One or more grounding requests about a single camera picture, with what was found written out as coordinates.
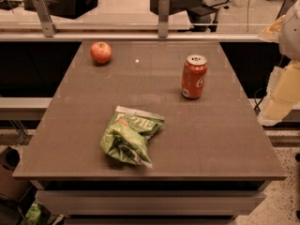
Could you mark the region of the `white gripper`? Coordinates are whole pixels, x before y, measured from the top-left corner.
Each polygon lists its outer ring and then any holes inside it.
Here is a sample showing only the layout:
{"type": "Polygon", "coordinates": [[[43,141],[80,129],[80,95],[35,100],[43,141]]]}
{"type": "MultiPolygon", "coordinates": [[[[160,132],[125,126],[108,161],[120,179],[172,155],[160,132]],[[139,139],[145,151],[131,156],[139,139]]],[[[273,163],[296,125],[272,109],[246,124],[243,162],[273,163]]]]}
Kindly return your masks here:
{"type": "Polygon", "coordinates": [[[270,74],[266,96],[262,99],[258,121],[273,126],[282,121],[300,102],[300,0],[272,24],[264,28],[258,38],[279,44],[281,54],[292,59],[285,68],[274,67],[270,74]]]}

